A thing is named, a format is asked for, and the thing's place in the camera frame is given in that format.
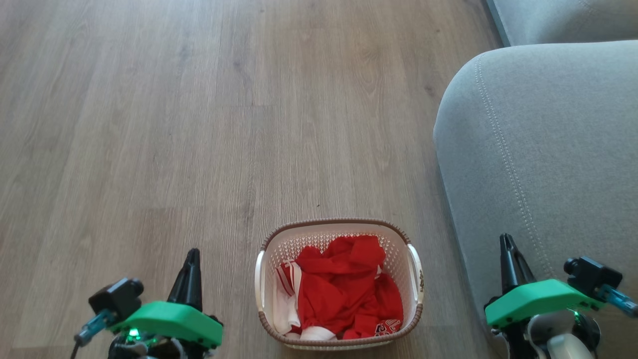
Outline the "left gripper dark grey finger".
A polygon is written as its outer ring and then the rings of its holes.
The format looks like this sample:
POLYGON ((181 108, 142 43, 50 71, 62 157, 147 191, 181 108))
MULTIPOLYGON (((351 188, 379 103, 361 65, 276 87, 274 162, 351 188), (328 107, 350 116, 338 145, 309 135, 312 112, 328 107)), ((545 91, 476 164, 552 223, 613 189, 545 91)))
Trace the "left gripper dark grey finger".
POLYGON ((202 311, 200 250, 193 248, 193 307, 202 311))
POLYGON ((190 304, 190 272, 193 260, 193 248, 187 253, 182 268, 178 272, 167 302, 176 304, 190 304))

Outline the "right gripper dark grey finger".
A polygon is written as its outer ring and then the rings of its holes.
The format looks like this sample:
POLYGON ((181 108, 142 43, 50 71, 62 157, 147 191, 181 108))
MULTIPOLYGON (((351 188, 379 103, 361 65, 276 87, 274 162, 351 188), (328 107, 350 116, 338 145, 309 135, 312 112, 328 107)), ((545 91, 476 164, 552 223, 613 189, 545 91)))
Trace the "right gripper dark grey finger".
POLYGON ((519 251, 512 236, 508 235, 508 288, 517 288, 535 282, 524 255, 519 251))
POLYGON ((500 266, 502 294, 517 286, 516 246, 508 233, 500 235, 500 266))

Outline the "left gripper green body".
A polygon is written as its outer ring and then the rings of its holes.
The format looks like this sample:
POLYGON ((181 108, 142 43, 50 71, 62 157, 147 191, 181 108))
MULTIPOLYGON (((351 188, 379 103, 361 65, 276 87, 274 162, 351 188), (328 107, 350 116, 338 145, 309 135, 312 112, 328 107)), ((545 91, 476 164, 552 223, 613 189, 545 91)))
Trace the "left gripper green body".
POLYGON ((151 302, 109 328, 109 359, 209 359, 223 330, 214 316, 189 305, 151 302))

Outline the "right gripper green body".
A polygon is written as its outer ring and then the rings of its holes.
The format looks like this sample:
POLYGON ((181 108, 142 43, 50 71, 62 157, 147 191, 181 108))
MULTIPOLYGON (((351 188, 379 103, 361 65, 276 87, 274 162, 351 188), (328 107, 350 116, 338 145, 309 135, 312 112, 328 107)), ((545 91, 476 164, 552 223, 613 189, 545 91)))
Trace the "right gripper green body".
POLYGON ((601 303, 565 282, 524 284, 493 298, 484 309, 507 359, 599 359, 599 327, 583 310, 601 303))

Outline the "white plastic laundry basket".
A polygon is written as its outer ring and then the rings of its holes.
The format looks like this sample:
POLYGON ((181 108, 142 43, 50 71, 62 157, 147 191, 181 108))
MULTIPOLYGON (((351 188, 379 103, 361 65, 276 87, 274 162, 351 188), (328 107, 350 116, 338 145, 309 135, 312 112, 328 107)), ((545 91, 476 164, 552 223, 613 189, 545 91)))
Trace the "white plastic laundry basket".
POLYGON ((326 218, 280 226, 262 242, 255 263, 254 288, 258 318, 269 336, 289 348, 310 352, 344 352, 387 345, 416 327, 424 306, 423 271, 417 250, 404 231, 380 219, 326 218), (384 270, 399 289, 405 314, 401 329, 389 336, 332 342, 289 339, 278 334, 273 314, 273 275, 278 264, 296 257, 305 246, 325 249, 338 236, 362 234, 378 236, 386 252, 384 270))

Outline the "white red-striped garment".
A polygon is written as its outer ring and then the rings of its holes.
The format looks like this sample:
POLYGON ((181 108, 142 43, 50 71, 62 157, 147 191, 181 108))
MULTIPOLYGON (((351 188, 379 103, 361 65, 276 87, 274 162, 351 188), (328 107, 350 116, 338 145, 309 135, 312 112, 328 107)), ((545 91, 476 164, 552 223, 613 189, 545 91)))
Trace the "white red-striped garment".
POLYGON ((323 327, 302 329, 299 316, 299 294, 302 271, 294 260, 280 264, 276 269, 273 291, 273 326, 279 334, 294 340, 335 341, 336 334, 323 327))

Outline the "red garment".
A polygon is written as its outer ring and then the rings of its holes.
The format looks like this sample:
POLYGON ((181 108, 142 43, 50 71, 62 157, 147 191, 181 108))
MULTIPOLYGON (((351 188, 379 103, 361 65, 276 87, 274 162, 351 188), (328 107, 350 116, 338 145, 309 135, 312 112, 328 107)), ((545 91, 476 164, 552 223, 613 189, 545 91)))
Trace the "red garment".
POLYGON ((339 236, 326 250, 303 248, 293 259, 303 273, 302 329, 323 327, 337 340, 389 336, 401 329, 401 295, 384 271, 385 257, 374 235, 339 236))

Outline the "grey fabric sofa seat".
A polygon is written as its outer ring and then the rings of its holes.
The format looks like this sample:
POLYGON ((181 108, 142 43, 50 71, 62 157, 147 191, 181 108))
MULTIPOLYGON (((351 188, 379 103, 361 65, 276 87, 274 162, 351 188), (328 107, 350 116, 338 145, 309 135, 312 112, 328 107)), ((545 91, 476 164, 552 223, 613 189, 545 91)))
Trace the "grey fabric sofa seat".
POLYGON ((503 45, 638 39, 638 0, 485 0, 503 45))

